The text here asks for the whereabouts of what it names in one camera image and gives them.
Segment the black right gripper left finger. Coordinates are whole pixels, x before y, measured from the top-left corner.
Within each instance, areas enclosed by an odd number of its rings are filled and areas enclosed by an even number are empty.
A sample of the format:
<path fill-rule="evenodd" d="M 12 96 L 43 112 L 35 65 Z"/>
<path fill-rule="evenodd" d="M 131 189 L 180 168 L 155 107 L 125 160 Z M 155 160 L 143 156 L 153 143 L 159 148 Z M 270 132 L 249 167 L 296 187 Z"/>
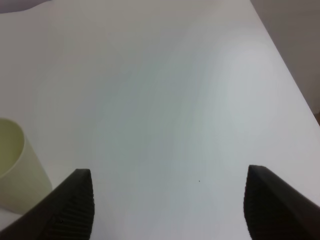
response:
<path fill-rule="evenodd" d="M 88 240 L 95 216 L 91 171 L 76 169 L 40 203 L 1 230 L 2 240 Z"/>

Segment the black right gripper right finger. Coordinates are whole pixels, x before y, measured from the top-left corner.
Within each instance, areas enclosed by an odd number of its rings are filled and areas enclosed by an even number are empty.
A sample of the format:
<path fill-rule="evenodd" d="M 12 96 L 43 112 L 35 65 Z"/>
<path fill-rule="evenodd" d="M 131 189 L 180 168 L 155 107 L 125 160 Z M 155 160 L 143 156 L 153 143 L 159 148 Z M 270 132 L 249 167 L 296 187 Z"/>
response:
<path fill-rule="evenodd" d="M 320 207 L 265 166 L 248 167 L 243 212 L 253 240 L 320 238 Z"/>

